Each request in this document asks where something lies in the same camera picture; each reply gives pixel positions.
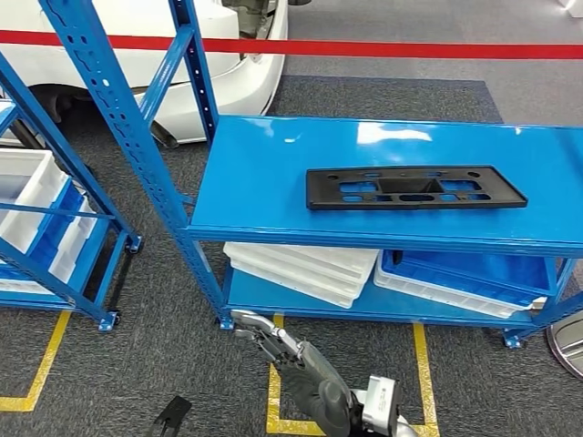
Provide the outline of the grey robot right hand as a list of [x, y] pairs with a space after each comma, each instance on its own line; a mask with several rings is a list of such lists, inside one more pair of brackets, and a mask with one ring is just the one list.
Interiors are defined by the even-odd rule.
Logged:
[[307, 367], [316, 376], [338, 384], [349, 407], [353, 402], [350, 388], [328, 359], [307, 340], [297, 340], [271, 320], [251, 310], [231, 310], [238, 329], [235, 335], [252, 340], [264, 351], [269, 361], [277, 365], [296, 364]]

